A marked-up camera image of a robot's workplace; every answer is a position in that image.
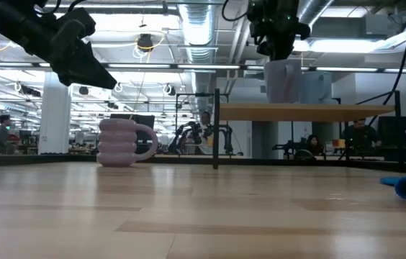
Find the wooden shelf with black frame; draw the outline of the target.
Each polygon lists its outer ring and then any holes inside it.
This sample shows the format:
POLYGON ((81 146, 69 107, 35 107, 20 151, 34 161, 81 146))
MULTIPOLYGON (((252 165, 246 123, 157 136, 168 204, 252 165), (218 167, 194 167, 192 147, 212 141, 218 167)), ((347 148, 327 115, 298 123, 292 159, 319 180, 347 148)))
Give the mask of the wooden shelf with black frame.
POLYGON ((221 121, 260 121, 260 122, 337 122, 348 126, 349 122, 367 117, 377 117, 390 112, 395 113, 395 129, 397 133, 397 170, 405 169, 403 157, 403 129, 401 128, 400 93, 392 90, 371 98, 394 98, 394 105, 368 105, 370 99, 357 104, 222 104, 220 92, 215 92, 214 101, 214 147, 213 168, 217 169, 219 155, 219 129, 221 121))

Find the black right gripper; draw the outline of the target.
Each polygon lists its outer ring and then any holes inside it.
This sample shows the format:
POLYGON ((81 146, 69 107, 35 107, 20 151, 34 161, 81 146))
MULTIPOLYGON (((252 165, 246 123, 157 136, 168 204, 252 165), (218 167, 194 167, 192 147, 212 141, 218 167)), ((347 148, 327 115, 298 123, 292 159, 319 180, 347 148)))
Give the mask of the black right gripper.
MULTIPOLYGON (((299 0, 248 0, 250 36, 257 46, 292 46, 296 36, 306 40, 310 27, 297 17, 299 0)), ((269 60, 286 60, 292 49, 269 50, 269 60)))

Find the white column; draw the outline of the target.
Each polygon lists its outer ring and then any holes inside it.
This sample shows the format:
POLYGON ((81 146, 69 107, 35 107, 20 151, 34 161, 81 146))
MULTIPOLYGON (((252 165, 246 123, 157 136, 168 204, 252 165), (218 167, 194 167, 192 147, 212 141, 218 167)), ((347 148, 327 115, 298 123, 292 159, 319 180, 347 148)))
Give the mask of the white column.
POLYGON ((72 88, 56 73, 46 72, 42 95, 38 153, 67 153, 70 135, 72 88))

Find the pink ribbed mug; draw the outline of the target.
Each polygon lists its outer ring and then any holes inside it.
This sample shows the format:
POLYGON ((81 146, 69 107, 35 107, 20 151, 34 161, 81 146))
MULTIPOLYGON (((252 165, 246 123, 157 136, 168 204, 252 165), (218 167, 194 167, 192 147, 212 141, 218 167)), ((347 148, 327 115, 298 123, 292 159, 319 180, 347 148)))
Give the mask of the pink ribbed mug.
POLYGON ((99 144, 96 160, 104 167, 124 168, 151 158, 158 148, 158 138, 152 128, 131 119, 103 119, 99 124, 99 144), (152 144, 142 154, 137 154, 137 131, 149 135, 152 144))

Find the person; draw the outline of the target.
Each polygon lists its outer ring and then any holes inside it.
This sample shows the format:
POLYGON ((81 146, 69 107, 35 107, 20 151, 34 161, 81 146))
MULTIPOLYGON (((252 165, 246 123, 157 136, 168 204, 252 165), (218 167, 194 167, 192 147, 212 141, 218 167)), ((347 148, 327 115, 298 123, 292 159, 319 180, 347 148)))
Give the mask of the person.
POLYGON ((310 135, 307 138, 307 150, 314 156, 323 155, 324 146, 320 143, 317 135, 310 135))
POLYGON ((351 126, 342 131, 341 137, 349 139, 350 146, 361 150, 379 147, 382 144, 377 131, 366 124, 365 118, 354 120, 351 126))
POLYGON ((8 114, 0 115, 0 142, 4 143, 7 155, 13 153, 12 144, 9 143, 9 129, 8 127, 11 125, 10 116, 8 114))
POLYGON ((199 123, 202 128, 202 133, 200 134, 201 143, 199 144, 197 150, 200 155, 211 155, 213 153, 213 133, 211 125, 211 114, 209 112, 202 112, 201 122, 199 123))

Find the round silver ceiling duct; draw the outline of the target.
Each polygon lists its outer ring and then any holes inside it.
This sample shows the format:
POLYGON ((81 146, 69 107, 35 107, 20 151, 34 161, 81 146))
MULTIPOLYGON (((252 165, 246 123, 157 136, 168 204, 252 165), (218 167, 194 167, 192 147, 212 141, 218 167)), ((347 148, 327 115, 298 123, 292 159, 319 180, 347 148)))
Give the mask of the round silver ceiling duct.
POLYGON ((191 64, 210 64, 215 61, 216 10, 217 7, 206 4, 182 4, 178 6, 181 15, 181 29, 187 60, 191 64))

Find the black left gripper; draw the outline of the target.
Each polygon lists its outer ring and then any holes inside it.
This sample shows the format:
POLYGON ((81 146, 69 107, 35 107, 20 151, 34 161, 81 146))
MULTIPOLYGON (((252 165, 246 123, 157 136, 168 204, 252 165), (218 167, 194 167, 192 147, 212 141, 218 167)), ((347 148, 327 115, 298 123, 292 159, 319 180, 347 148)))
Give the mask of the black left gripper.
POLYGON ((26 17, 17 23, 15 42, 27 54, 47 61, 59 81, 113 89, 114 77, 94 57, 91 43, 84 43, 84 21, 73 17, 26 17))

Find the slanted silver ceiling duct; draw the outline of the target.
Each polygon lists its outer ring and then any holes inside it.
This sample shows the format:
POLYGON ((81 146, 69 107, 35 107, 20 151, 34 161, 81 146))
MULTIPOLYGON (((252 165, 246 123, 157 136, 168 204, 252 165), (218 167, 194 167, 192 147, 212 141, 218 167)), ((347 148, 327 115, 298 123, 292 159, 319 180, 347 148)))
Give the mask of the slanted silver ceiling duct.
POLYGON ((335 0, 299 0, 299 21, 312 27, 335 0))

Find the LED light bar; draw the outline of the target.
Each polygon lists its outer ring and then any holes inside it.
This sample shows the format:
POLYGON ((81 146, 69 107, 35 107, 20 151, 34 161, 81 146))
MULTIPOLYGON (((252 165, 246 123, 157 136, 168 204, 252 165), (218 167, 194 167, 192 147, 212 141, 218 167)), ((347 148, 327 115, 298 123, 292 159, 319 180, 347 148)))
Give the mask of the LED light bar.
MULTIPOLYGON (((102 63, 109 71, 262 71, 262 65, 214 65, 214 64, 165 64, 165 63, 102 63)), ((48 63, 0 62, 4 69, 49 69, 48 63)), ((398 73, 398 68, 352 68, 302 66, 303 72, 324 71, 332 73, 398 73)))

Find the grey lavender mug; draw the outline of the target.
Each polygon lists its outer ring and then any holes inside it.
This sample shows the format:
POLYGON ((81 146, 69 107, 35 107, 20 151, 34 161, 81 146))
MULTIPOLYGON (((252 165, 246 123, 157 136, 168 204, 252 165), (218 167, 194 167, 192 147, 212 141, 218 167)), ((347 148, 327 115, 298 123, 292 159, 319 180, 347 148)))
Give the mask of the grey lavender mug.
POLYGON ((274 60, 265 64, 264 79, 268 103, 298 102, 301 73, 299 60, 274 60))

